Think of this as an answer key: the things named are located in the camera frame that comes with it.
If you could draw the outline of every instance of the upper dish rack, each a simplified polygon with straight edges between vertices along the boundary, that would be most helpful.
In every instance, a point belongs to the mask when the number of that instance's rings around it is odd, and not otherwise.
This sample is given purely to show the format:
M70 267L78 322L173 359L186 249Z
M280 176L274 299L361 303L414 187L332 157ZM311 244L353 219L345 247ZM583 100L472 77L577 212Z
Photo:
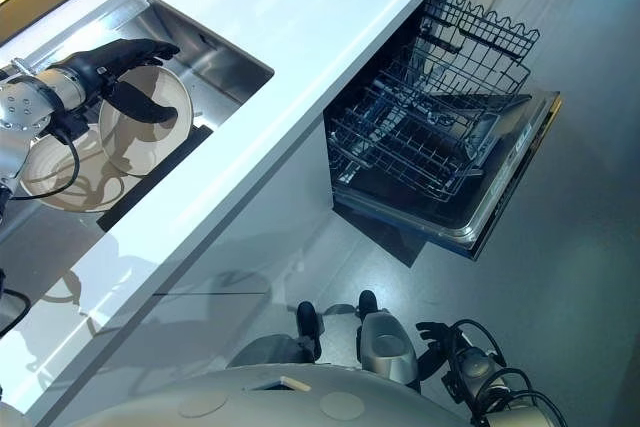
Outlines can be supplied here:
M426 0L418 37L329 120L334 179L348 184L376 167L450 200L482 174L500 112L522 100L530 73L522 60L539 37L467 0Z

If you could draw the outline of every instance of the silver metal part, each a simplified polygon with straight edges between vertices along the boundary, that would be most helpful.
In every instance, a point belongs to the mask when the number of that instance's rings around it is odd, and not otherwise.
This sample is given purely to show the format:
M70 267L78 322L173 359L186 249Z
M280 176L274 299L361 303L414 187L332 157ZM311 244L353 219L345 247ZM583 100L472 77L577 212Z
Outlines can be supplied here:
M68 72L50 69L36 77L58 95L66 110L85 100L84 89ZM31 141L49 124L53 108L29 82L4 83L0 90L0 183L12 192L16 186L10 186L9 179L18 177Z
M462 419L375 374L284 364L216 372L105 410L76 427L462 427Z
M360 359L364 370L404 385L418 378L418 361L413 344L398 319L387 312L376 312L365 317Z
M11 64L18 70L18 72L24 75L35 75L36 73L33 70L33 67L27 63L26 60L21 59L20 57L16 57L11 59Z
M81 105L86 96L78 79L63 69L47 69L38 74L38 79L47 84L62 100L65 110Z
M18 175L29 153L31 139L47 126L51 111L51 105L32 85L3 85L0 91L0 181Z
M500 370L500 366L481 349L470 347L464 353L460 362L462 380L467 386L472 397L476 397L482 384L490 375ZM489 389L506 388L501 378L496 379Z

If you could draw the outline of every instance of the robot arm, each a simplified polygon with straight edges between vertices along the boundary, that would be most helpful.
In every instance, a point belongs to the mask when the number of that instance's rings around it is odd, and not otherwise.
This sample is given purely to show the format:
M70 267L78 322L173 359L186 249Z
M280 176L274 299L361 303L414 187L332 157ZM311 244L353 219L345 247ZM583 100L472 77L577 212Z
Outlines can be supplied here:
M72 54L37 75L18 59L0 69L0 222L37 135L50 133L63 143L77 139L88 129L84 109L101 98L140 122L174 118L173 107L159 106L117 79L141 65L161 65L178 52L166 42L119 39Z

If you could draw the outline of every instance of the floor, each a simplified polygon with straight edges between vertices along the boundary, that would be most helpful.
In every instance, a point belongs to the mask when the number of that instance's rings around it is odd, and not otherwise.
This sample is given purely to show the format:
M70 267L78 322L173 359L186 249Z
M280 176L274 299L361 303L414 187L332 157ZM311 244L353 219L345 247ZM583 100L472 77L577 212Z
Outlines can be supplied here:
M404 324L418 353L425 346L414 323L471 317L494 334L509 364L529 373L534 386L557 403L569 425L636 425L639 5L496 0L496 10L544 33L530 54L531 81L562 91L565 104L477 262L427 244L407 268L331 214L313 242L292 254L290 268L271 282L268 296L163 297L155 315L170 319L163 322L171 328L154 318L145 321L128 343L147 354L117 352L102 370L101 385L113 394L109 403L224 368L257 337L295 335L294 308L304 299L324 314L320 361L356 365L353 305L368 288ZM224 322L232 311L249 319L239 337L222 339L202 328L202 322ZM167 335L195 339L179 362L163 354ZM481 338L472 339L482 345ZM145 347L150 343L154 356ZM439 377L423 384L423 393L468 418ZM126 391L119 388L124 385ZM94 409L98 401L87 399L99 392L88 385L56 425Z

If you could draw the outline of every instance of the gray floor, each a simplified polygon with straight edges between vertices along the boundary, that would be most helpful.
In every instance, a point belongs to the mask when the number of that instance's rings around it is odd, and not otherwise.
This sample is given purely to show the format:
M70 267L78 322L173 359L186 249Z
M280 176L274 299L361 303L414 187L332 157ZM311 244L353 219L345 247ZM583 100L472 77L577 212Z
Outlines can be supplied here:
M509 363L530 374L570 425L637 425L639 7L640 0L497 0L497 10L545 34L531 53L532 82L562 91L565 103L479 260L427 245L407 269L332 217L306 251L306 282L283 283L274 296L283 301L264 310L238 348L273 331L294 334L287 305L310 299L325 310L371 288L407 327L462 317L485 323ZM325 326L321 361L355 365L353 314L327 315ZM438 379L425 395L467 417Z

